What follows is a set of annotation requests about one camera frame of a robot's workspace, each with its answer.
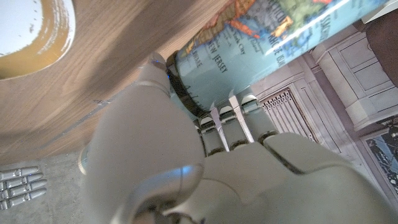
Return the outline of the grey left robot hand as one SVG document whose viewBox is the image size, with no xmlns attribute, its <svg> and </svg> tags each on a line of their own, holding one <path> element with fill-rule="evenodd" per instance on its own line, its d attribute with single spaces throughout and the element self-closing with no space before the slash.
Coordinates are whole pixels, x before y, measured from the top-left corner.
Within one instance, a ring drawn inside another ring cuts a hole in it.
<svg viewBox="0 0 398 224">
<path fill-rule="evenodd" d="M 101 117 L 88 146 L 84 223 L 396 223 L 353 165 L 298 134 L 254 125 L 226 152 L 170 98 L 152 54 Z"/>
</svg>

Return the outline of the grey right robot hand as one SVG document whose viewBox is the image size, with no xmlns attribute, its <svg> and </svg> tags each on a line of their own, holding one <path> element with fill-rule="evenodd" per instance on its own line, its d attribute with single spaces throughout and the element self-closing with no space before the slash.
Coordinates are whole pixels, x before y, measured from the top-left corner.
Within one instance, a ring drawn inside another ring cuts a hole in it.
<svg viewBox="0 0 398 224">
<path fill-rule="evenodd" d="M 38 166 L 1 171 L 1 210 L 8 210 L 46 194 L 47 179 Z"/>
</svg>

